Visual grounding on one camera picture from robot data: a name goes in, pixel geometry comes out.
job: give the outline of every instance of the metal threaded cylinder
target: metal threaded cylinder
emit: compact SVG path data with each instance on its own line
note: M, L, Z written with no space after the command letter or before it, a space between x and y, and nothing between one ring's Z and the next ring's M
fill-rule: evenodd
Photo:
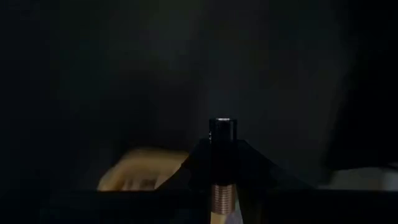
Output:
M211 186L211 211L227 215L235 211L235 185Z

